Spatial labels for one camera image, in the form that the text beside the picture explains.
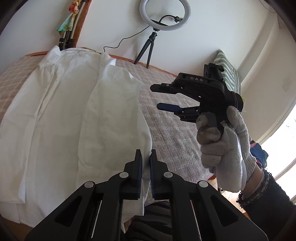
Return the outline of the right hand in knit glove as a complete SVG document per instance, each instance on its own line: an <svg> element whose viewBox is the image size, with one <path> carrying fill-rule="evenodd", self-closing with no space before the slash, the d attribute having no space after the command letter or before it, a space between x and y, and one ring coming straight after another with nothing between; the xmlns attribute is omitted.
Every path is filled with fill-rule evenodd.
<svg viewBox="0 0 296 241"><path fill-rule="evenodd" d="M214 114L201 114L196 121L197 141L201 145L202 165L216 175L218 187L238 192L252 177L256 159L250 152L248 129L241 113L229 106L226 114L224 133L212 126Z"/></svg>

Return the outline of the right forearm black sleeve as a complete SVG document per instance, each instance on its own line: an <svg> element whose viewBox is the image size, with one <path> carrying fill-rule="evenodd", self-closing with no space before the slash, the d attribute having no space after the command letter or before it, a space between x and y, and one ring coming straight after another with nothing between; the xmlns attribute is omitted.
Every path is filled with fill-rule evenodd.
<svg viewBox="0 0 296 241"><path fill-rule="evenodd" d="M295 240L295 205L271 173L263 170L258 189L248 197L240 193L237 203L269 240Z"/></svg>

